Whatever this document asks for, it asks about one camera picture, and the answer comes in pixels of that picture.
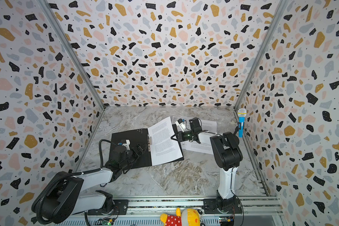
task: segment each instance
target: plush toy arm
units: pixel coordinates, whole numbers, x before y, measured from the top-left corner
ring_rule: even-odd
[[[176,216],[180,217],[181,216],[181,210],[180,208],[177,207],[176,209]]]
[[[163,226],[166,226],[167,216],[165,213],[161,214],[160,220],[163,222]]]

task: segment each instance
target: side wall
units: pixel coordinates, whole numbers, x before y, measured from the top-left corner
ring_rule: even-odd
[[[49,0],[105,105],[230,106],[277,1]]]
[[[32,202],[75,168],[99,111],[37,2],[0,1],[0,225],[33,225]]]
[[[339,1],[289,1],[243,103],[289,225],[339,226]]]

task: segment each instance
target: white paper sheet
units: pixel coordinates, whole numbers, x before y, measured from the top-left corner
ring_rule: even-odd
[[[170,117],[148,128],[153,166],[183,157],[178,142],[171,139],[174,133]]]
[[[189,119],[190,117],[174,117],[174,120],[177,121],[179,119],[185,119],[187,121],[187,128],[190,129],[189,125]],[[217,132],[217,122],[215,121],[207,121],[207,120],[201,120],[202,122],[202,129],[203,130],[208,130],[211,133],[216,133]],[[189,150],[189,151],[197,151],[201,153],[206,153],[206,154],[214,154],[212,151],[212,146],[208,144],[199,144],[196,141],[193,142],[181,142],[181,146],[183,149]]]

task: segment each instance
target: plush toy head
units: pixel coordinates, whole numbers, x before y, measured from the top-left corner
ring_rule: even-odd
[[[176,216],[163,213],[160,219],[164,226],[204,226],[205,224],[199,221],[202,214],[201,210],[191,208],[183,210],[181,214],[180,208],[177,208]]]

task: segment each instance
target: back wall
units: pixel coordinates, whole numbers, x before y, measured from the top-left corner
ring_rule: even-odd
[[[107,106],[230,106],[276,10],[262,1],[50,0]]]

